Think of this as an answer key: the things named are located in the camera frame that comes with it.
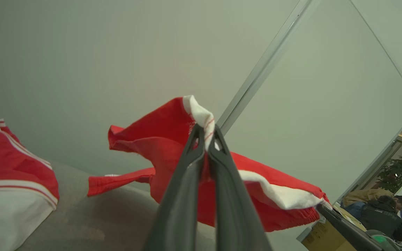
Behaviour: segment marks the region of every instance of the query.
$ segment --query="red and white clothing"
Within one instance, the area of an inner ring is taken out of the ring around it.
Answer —
[[[139,153],[153,167],[119,176],[90,177],[88,196],[137,181],[149,183],[151,196],[159,203],[195,123],[204,128],[208,147],[214,116],[198,105],[193,96],[185,96],[169,101],[127,128],[112,126],[108,132],[110,149]],[[320,188],[245,156],[231,154],[266,231],[317,221],[318,204],[332,208]],[[210,226],[215,224],[214,194],[214,181],[203,177],[199,186],[198,221]]]
[[[51,164],[28,151],[0,120],[0,250],[12,251],[57,208]]]

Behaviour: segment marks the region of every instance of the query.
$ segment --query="potted plant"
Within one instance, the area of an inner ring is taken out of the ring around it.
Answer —
[[[389,159],[379,173],[378,186],[396,193],[402,186],[402,157]]]

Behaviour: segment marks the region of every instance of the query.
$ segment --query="person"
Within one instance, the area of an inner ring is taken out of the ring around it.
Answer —
[[[349,192],[341,202],[341,207],[359,220],[361,217],[362,207],[369,200],[378,200],[381,196],[392,197],[396,201],[395,209],[402,209],[402,196],[395,196],[392,192],[384,189],[364,189]]]
[[[359,221],[367,230],[378,230],[389,238],[402,242],[402,219],[397,215],[397,202],[383,195],[378,200],[369,200],[362,207]]]

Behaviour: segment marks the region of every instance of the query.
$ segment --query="dark jacket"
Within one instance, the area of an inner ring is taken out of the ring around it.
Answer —
[[[386,236],[402,242],[402,220],[393,207],[370,200],[362,208],[360,221],[367,230],[381,231]]]

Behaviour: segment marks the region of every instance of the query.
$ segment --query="green object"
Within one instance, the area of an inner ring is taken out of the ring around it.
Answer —
[[[402,186],[402,157],[389,159],[379,173],[379,187],[396,193]]]
[[[383,243],[387,241],[387,238],[381,235],[375,235],[372,236],[373,239],[375,239],[375,241],[377,241],[378,243]]]

